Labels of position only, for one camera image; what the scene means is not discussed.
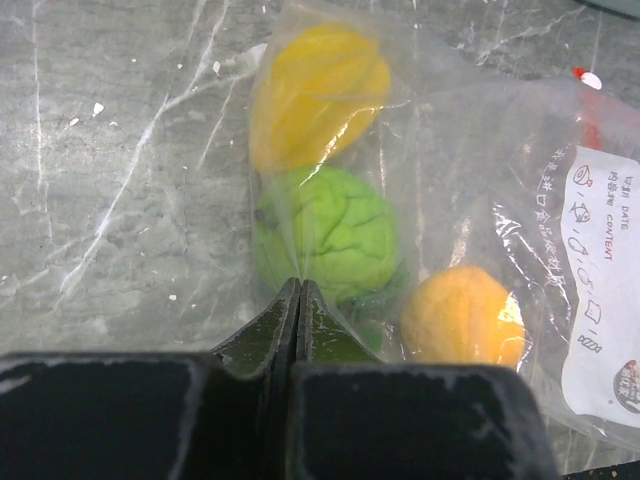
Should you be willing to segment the zip bag with fruit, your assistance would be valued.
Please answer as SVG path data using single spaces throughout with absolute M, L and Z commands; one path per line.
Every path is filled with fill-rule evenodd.
M 375 356 L 408 357 L 414 290 L 458 265 L 516 298 L 526 346 L 516 371 L 555 443 L 575 433 L 639 447 L 639 112 L 564 75 L 515 80 L 463 60 L 430 32 L 325 1 L 285 3 L 256 85 L 308 28 L 350 26 L 381 42 L 387 103 L 331 159 L 392 206 L 399 264 L 383 288 L 321 297 Z

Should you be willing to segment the light blue plastic basket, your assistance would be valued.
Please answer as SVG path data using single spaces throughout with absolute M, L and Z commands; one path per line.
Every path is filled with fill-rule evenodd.
M 640 0 L 579 0 L 579 2 L 623 18 L 638 20 L 640 17 Z

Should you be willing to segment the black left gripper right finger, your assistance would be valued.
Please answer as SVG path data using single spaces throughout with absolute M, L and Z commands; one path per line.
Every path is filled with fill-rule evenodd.
M 536 401 L 512 370 L 383 363 L 302 286 L 292 367 L 296 479 L 555 479 Z

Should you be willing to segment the orange fake fruit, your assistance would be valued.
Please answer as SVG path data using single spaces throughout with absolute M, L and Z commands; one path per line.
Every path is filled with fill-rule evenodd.
M 516 298 L 473 265 L 450 267 L 423 281 L 409 297 L 400 326 L 408 357 L 425 363 L 515 369 L 526 346 Z

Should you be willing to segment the green fake fruit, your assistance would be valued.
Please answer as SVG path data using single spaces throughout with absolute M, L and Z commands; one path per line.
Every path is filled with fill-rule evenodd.
M 270 288 L 312 280 L 341 303 L 385 287 L 399 264 L 396 216 L 364 179 L 311 166 L 261 182 L 253 209 L 255 269 Z

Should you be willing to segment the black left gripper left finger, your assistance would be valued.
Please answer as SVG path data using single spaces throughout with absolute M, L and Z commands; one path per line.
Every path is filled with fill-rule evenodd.
M 219 346 L 1 359 L 5 479 L 277 479 L 301 296 Z

